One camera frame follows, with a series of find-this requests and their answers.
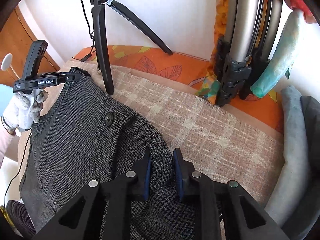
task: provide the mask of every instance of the tripod leg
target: tripod leg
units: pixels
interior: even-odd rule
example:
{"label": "tripod leg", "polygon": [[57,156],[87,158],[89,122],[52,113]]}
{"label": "tripod leg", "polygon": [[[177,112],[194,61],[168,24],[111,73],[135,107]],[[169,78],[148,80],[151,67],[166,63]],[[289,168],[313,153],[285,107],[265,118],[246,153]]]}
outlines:
{"label": "tripod leg", "polygon": [[101,69],[103,82],[106,91],[109,95],[113,95],[115,90],[112,81],[108,47],[106,34],[106,20],[104,11],[106,6],[104,4],[95,3],[91,10],[93,19],[94,42],[96,45],[98,67]]}
{"label": "tripod leg", "polygon": [[136,26],[140,31],[142,31],[146,36],[148,36],[160,49],[165,53],[172,55],[173,52],[164,44],[164,42],[142,21],[138,16],[136,16],[132,11],[130,11],[123,4],[115,1],[107,1],[107,5],[110,6],[117,13],[126,18],[134,26]]}

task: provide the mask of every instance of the silver metal tube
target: silver metal tube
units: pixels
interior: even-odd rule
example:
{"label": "silver metal tube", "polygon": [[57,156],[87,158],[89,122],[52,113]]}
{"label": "silver metal tube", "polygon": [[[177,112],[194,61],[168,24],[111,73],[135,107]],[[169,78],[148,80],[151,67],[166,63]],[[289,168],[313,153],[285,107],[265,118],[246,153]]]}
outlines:
{"label": "silver metal tube", "polygon": [[224,33],[224,40],[227,42],[231,42],[232,40],[233,29],[235,27],[236,10],[237,0],[229,0],[227,26],[226,31]]}
{"label": "silver metal tube", "polygon": [[279,28],[279,22],[282,11],[282,0],[272,0],[271,14],[269,20],[269,26],[264,41],[264,45],[261,52],[261,60],[267,61],[275,42],[276,34]]}
{"label": "silver metal tube", "polygon": [[249,49],[259,0],[238,0],[236,23],[233,32],[230,57],[237,62],[244,62]]}

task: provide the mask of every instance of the hand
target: hand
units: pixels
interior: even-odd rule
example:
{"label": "hand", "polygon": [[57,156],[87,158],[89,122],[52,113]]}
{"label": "hand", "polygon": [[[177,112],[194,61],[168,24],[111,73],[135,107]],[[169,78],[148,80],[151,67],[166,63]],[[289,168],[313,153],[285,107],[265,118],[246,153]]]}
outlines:
{"label": "hand", "polygon": [[30,95],[16,93],[3,112],[3,121],[11,129],[16,129],[17,126],[30,129],[33,122],[39,122],[42,103],[47,98],[48,92],[43,89],[33,90]]}

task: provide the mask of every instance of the jacket sleeve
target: jacket sleeve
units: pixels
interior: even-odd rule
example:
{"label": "jacket sleeve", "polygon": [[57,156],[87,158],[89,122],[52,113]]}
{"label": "jacket sleeve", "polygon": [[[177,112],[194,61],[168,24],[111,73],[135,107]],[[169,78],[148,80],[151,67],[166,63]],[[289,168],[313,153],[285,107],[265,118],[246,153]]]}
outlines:
{"label": "jacket sleeve", "polygon": [[0,168],[4,159],[4,154],[7,151],[14,135],[8,133],[0,121]]}

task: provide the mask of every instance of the gray garment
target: gray garment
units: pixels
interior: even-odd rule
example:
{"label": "gray garment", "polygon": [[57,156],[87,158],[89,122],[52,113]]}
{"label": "gray garment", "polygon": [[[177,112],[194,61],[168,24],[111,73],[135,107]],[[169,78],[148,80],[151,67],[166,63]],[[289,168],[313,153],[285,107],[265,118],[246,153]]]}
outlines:
{"label": "gray garment", "polygon": [[302,113],[301,94],[294,86],[281,91],[284,111],[284,159],[279,180],[265,207],[281,227],[303,197],[310,177],[308,142]]}
{"label": "gray garment", "polygon": [[[194,209],[176,198],[172,155],[160,133],[96,86],[87,72],[70,72],[83,77],[66,83],[50,111],[32,127],[20,192],[36,231],[90,180],[103,183],[129,171],[149,147],[150,199],[132,203],[131,239],[191,239]],[[108,127],[109,112],[114,121]]]}

